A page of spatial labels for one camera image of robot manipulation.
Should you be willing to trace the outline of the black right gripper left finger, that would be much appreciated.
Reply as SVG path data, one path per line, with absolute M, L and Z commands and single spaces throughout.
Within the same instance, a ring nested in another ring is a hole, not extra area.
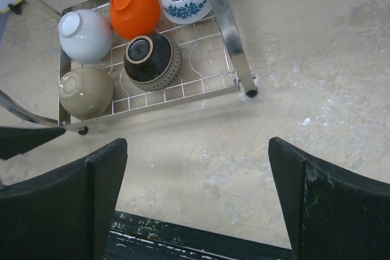
M 102 259 L 127 141 L 1 189 L 1 259 Z

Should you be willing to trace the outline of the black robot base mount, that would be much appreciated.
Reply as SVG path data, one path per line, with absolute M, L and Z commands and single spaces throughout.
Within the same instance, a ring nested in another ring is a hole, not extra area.
M 288 248 L 115 211 L 104 259 L 293 259 Z

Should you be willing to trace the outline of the orange plastic bowl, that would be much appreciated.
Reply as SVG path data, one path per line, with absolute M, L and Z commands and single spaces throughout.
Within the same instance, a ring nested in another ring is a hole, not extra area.
M 114 31 L 131 40 L 151 33 L 160 19 L 158 0 L 110 0 L 110 21 Z

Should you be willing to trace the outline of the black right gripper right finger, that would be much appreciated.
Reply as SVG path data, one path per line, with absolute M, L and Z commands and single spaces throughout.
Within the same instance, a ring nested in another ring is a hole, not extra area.
M 389 259 L 389 184 L 269 140 L 294 259 Z

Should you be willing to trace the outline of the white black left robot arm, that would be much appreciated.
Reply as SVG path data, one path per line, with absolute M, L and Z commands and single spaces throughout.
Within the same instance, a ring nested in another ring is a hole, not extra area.
M 1 127 L 1 159 L 8 160 L 35 149 L 66 132 L 64 128 Z

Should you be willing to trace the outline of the black glossy bowl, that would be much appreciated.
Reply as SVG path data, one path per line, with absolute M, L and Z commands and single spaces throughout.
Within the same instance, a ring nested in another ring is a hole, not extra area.
M 92 67 L 79 67 L 59 81 L 58 97 L 62 107 L 79 120 L 101 116 L 110 106 L 115 87 L 105 72 Z

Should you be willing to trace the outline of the white ceramic bowl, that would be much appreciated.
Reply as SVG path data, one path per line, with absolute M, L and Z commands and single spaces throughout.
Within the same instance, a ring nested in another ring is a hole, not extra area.
M 88 9 L 68 12 L 58 23 L 58 37 L 63 51 L 83 65 L 101 60 L 111 49 L 114 34 L 105 16 Z

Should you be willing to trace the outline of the brown beige bowl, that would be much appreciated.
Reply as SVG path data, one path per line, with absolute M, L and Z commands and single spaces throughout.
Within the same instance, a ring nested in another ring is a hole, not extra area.
M 140 90 L 150 92 L 167 88 L 180 73 L 183 55 L 177 43 L 162 34 L 133 38 L 124 53 L 124 69 Z

